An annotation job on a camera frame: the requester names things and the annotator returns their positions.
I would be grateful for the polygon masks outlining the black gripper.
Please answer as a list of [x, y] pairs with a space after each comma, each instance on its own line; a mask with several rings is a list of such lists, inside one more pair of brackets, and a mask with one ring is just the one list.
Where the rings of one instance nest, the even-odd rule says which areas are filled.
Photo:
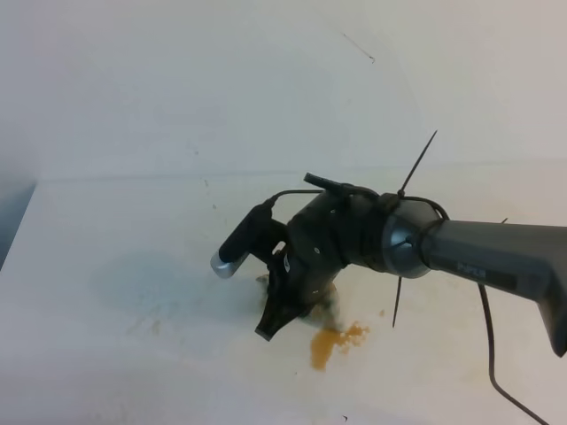
[[[274, 263], [268, 274], [276, 290], [297, 293], [309, 302], [330, 281], [335, 280], [347, 261], [339, 247], [337, 226], [342, 215], [336, 207], [306, 207], [286, 226], [288, 242], [274, 249]], [[266, 305], [255, 333], [271, 340], [296, 319], [306, 319], [310, 310], [294, 310]]]

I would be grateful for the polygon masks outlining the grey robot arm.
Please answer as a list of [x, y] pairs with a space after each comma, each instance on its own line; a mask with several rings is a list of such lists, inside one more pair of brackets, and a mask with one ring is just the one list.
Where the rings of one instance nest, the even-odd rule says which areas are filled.
[[423, 200], [324, 192], [285, 228], [255, 329], [266, 340], [308, 314], [337, 274], [356, 265], [406, 279], [439, 270], [529, 299], [540, 309], [554, 353], [566, 353], [564, 227], [448, 220]]

